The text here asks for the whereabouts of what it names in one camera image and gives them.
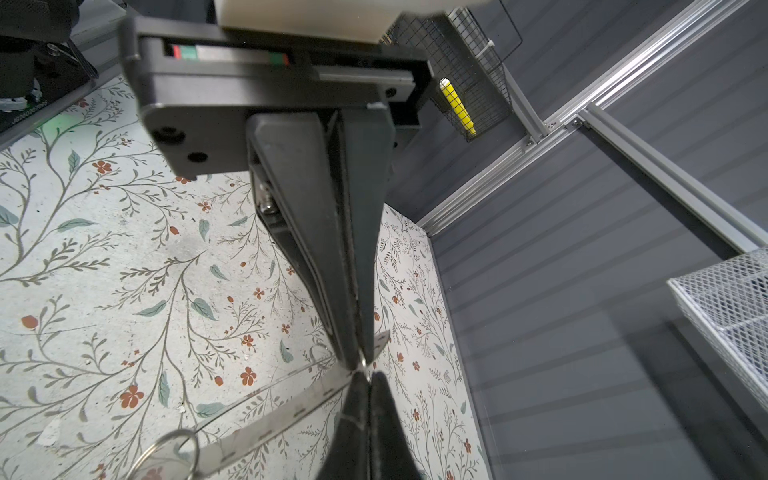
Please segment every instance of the green leaf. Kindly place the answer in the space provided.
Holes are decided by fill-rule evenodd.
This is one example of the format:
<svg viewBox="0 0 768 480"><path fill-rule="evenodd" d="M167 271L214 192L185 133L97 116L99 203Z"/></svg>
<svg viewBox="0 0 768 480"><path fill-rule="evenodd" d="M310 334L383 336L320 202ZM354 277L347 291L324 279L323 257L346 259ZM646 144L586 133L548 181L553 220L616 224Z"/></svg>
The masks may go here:
<svg viewBox="0 0 768 480"><path fill-rule="evenodd" d="M226 280L227 282L230 281L230 279L226 278L223 273L221 273L221 270L219 270L218 265L211 265L210 266L210 272L216 277L221 278L222 280Z"/></svg>
<svg viewBox="0 0 768 480"><path fill-rule="evenodd" d="M145 308L144 310L141 310L140 312L134 313L134 315L155 316L158 313L163 311L163 308L165 308L165 303L166 303L166 300L163 300L155 306L151 306L149 308Z"/></svg>
<svg viewBox="0 0 768 480"><path fill-rule="evenodd" d="M246 223L248 221L248 217L243 217L239 220L235 220L234 222L230 223L230 227L237 227L238 225L242 225L243 223Z"/></svg>
<svg viewBox="0 0 768 480"><path fill-rule="evenodd" d="M63 232L64 230L69 230L71 228L87 227L88 225L98 225L98 223L91 222L90 220L86 220L84 218L73 218L72 220L67 220L56 227L56 230Z"/></svg>
<svg viewBox="0 0 768 480"><path fill-rule="evenodd" d="M18 217L0 205L0 228L16 225L16 222L18 222Z"/></svg>
<svg viewBox="0 0 768 480"><path fill-rule="evenodd" d="M160 387L157 389L157 398L164 407L168 407L168 397L170 397L170 387L168 386L168 377L165 372L160 375Z"/></svg>
<svg viewBox="0 0 768 480"><path fill-rule="evenodd" d="M206 317L208 319L211 319L214 322L218 321L218 320L216 320L216 317L214 316L213 310L210 309L210 306L208 305L208 303L206 303L205 300L203 300L201 298L196 298L192 302L192 308L194 309L195 312L198 312L200 315L202 315L202 316L204 316L204 317Z"/></svg>
<svg viewBox="0 0 768 480"><path fill-rule="evenodd" d="M208 235L209 229L210 223L208 223L208 220L200 220L200 236L203 237L203 240L205 240L205 236Z"/></svg>
<svg viewBox="0 0 768 480"><path fill-rule="evenodd" d="M69 174L71 176L80 164L80 155L78 155L78 152L73 150L72 153L69 154L67 162L69 163Z"/></svg>
<svg viewBox="0 0 768 480"><path fill-rule="evenodd" d="M282 340L280 340L280 355L283 357L285 363L291 363L293 361L293 354L288 351L288 348Z"/></svg>
<svg viewBox="0 0 768 480"><path fill-rule="evenodd" d="M215 403L199 403L197 404L197 416L207 419L216 415L221 410L224 410L224 404Z"/></svg>

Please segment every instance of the screw hole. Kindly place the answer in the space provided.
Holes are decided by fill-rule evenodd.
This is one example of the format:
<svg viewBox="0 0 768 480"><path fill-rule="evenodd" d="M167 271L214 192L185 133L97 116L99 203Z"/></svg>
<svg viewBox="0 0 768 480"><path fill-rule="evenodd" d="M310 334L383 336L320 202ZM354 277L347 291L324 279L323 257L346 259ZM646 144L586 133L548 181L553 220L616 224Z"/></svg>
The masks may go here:
<svg viewBox="0 0 768 480"><path fill-rule="evenodd" d="M187 155L187 159L189 159L189 161L194 162L196 164L201 164L204 161L208 160L208 155L204 154L201 151L195 151Z"/></svg>
<svg viewBox="0 0 768 480"><path fill-rule="evenodd" d="M152 130L152 138L159 143L165 145L178 145L184 142L187 137L183 131L173 127L160 127L157 130Z"/></svg>

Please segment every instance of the white mesh basket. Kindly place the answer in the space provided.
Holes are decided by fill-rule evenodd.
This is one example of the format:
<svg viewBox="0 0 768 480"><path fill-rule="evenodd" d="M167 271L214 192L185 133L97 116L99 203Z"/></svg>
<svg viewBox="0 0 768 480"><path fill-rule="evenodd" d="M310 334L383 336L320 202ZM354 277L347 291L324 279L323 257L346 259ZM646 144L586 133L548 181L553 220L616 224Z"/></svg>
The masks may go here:
<svg viewBox="0 0 768 480"><path fill-rule="evenodd" d="M667 284L685 316L768 410L768 247Z"/></svg>

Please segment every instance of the key ring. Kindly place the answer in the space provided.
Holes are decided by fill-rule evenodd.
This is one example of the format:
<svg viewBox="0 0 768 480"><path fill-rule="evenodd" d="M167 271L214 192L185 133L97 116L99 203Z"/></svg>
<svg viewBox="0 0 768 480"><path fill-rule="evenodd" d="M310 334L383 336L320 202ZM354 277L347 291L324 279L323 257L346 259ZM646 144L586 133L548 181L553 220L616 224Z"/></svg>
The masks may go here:
<svg viewBox="0 0 768 480"><path fill-rule="evenodd" d="M131 467L131 470L128 471L128 474L125 476L125 480L138 480L138 478L134 478L134 476L137 474L139 468L141 468L144 462L146 462L152 456L152 454L159 450L164 443L179 437L186 437L188 440L191 440L192 446L194 447L192 453L192 462L190 465L190 473L187 476L187 480L193 480L194 474L197 471L197 463L200 461L200 443L197 441L197 434L189 429L174 430L157 439L155 443L150 445L149 448L141 454L141 457L139 457L139 459L134 463L134 466Z"/></svg>

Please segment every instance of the corrugated gray panel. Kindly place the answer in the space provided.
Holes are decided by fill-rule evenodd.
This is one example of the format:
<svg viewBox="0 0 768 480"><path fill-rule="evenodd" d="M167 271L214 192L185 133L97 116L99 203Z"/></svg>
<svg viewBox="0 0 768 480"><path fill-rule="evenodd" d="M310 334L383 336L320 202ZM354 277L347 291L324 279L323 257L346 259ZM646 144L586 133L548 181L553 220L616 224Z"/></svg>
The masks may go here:
<svg viewBox="0 0 768 480"><path fill-rule="evenodd" d="M501 57L509 55L509 71L539 116L546 118L689 3L492 0L471 10Z"/></svg>
<svg viewBox="0 0 768 480"><path fill-rule="evenodd" d="M768 2L754 0L608 108L768 228Z"/></svg>
<svg viewBox="0 0 768 480"><path fill-rule="evenodd" d="M395 156L386 203L418 221L525 136L518 118L467 142L431 101L419 112L422 130Z"/></svg>
<svg viewBox="0 0 768 480"><path fill-rule="evenodd" d="M432 239L496 478L768 471L768 417L664 284L719 258L641 180L577 132Z"/></svg>

